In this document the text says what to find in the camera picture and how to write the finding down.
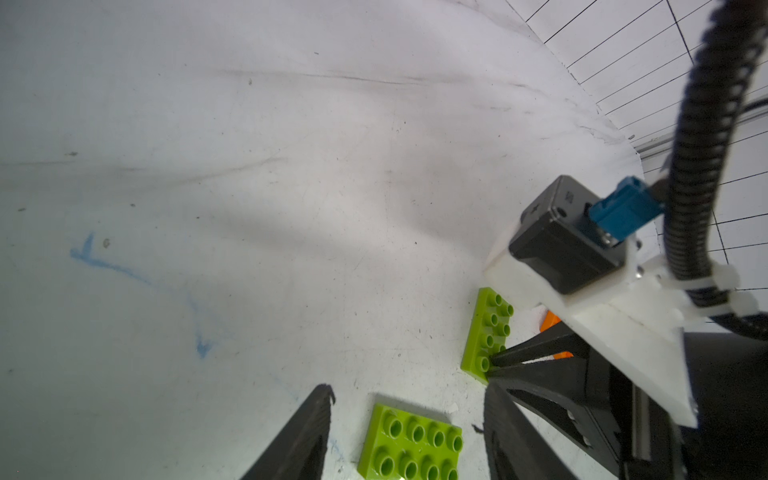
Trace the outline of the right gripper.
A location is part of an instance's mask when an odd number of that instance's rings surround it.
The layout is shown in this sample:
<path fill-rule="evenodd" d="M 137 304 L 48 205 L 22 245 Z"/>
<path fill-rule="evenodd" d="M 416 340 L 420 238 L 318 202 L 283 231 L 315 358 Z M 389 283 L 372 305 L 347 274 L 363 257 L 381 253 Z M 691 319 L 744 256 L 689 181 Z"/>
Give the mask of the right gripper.
<path fill-rule="evenodd" d="M 590 349 L 557 323 L 492 355 L 491 365 L 500 369 L 489 383 L 619 479 L 766 478 L 766 342 L 685 334 L 694 427 L 678 425 L 602 356 L 587 358 Z M 574 357 L 521 364 L 563 352 Z"/>

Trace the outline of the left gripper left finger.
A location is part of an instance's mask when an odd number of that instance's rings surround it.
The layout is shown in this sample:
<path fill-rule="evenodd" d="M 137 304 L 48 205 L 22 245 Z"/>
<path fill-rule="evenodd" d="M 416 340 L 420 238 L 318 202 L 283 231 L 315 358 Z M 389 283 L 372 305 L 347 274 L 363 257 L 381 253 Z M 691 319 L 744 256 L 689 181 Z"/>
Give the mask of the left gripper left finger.
<path fill-rule="evenodd" d="M 321 479 L 335 395 L 317 385 L 242 479 Z"/>

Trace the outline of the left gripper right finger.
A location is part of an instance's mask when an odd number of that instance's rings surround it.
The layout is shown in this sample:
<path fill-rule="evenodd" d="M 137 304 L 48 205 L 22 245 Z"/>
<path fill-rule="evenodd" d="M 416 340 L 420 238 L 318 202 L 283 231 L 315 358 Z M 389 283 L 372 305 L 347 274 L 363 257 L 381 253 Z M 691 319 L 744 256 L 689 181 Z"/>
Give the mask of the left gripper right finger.
<path fill-rule="evenodd" d="M 491 479 L 576 480 L 512 396 L 496 384 L 485 391 L 483 432 Z"/>

